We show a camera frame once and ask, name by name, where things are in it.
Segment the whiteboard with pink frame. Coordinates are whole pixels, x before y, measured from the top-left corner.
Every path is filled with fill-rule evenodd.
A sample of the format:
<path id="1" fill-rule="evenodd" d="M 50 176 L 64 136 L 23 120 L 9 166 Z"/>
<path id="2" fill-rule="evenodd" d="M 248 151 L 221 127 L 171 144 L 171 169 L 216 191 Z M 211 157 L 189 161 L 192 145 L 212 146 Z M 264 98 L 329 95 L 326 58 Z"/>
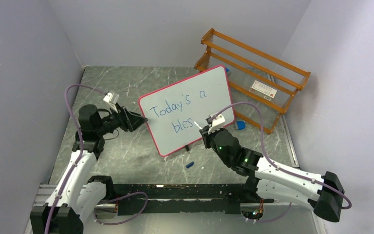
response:
<path id="1" fill-rule="evenodd" d="M 232 104 L 232 98 L 220 65 L 143 95 L 138 103 L 158 154 L 168 156 L 200 140 L 193 121 L 205 126 L 211 114 Z"/>

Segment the blue marker cap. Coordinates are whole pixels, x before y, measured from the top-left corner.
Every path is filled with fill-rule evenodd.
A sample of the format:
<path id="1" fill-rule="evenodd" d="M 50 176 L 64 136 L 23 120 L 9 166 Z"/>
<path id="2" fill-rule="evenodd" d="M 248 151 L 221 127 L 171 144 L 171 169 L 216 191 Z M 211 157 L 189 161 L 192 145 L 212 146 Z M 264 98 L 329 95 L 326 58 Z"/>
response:
<path id="1" fill-rule="evenodd" d="M 193 165 L 194 165 L 194 161 L 188 163 L 188 164 L 186 165 L 186 168 L 190 168 L 190 167 L 192 167 Z"/>

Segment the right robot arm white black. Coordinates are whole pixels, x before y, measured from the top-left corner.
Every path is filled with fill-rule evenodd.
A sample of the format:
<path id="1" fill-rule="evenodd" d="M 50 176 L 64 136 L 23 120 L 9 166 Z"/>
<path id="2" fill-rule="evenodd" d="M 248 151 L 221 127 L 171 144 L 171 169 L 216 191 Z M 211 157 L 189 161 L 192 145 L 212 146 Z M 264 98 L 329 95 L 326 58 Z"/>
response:
<path id="1" fill-rule="evenodd" d="M 344 188 L 335 173 L 324 175 L 301 171 L 267 159 L 240 145 L 227 129 L 200 134 L 204 146 L 212 149 L 223 164 L 247 178 L 243 195 L 247 201 L 276 199 L 304 206 L 326 221 L 339 222 Z"/>

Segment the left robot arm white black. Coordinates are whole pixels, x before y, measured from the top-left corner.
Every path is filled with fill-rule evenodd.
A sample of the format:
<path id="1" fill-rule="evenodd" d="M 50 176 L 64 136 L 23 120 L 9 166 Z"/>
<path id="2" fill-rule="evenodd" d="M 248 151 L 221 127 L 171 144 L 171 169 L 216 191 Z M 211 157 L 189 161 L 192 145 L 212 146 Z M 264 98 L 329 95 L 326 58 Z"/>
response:
<path id="1" fill-rule="evenodd" d="M 104 135 L 118 129 L 133 132 L 148 120 L 118 104 L 114 104 L 105 117 L 101 117 L 101 111 L 92 104 L 79 109 L 80 128 L 75 134 L 70 162 L 46 201 L 32 208 L 33 233 L 81 234 L 84 222 L 96 205 L 116 198 L 110 176 L 92 176 L 90 179 L 87 176 L 104 150 Z"/>

